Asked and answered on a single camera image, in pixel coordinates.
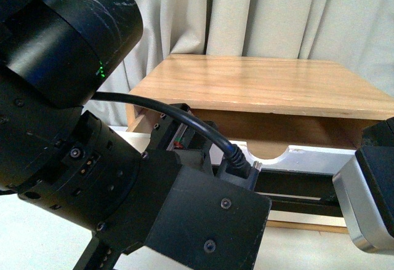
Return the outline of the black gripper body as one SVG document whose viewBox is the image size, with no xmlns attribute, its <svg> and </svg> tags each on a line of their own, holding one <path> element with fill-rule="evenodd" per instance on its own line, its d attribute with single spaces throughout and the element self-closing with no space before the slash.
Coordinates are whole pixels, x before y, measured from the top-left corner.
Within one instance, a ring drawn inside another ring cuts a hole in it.
<svg viewBox="0 0 394 270">
<path fill-rule="evenodd" d="M 76 137 L 89 150 L 74 191 L 93 236 L 76 269 L 113 269 L 143 246 L 192 269 L 252 269 L 271 200 L 258 172 L 213 174 L 211 142 L 162 114 L 139 153 L 91 113 Z"/>
</svg>

